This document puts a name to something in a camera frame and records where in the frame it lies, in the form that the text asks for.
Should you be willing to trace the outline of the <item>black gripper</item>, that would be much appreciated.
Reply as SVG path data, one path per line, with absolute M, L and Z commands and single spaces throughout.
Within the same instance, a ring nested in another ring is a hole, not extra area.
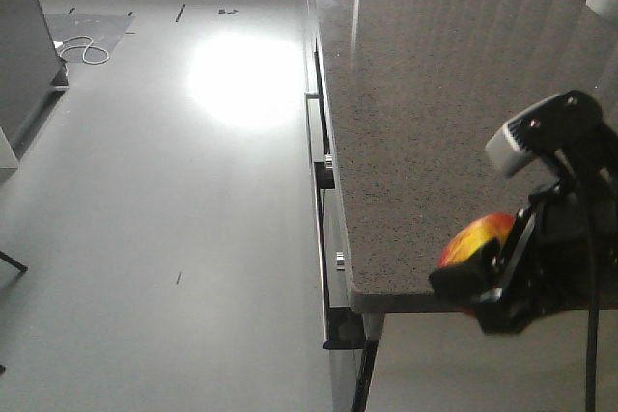
M 617 306 L 617 184 L 540 193 L 510 227 L 449 243 L 429 275 L 435 296 L 467 306 L 489 334 L 516 334 L 571 309 Z

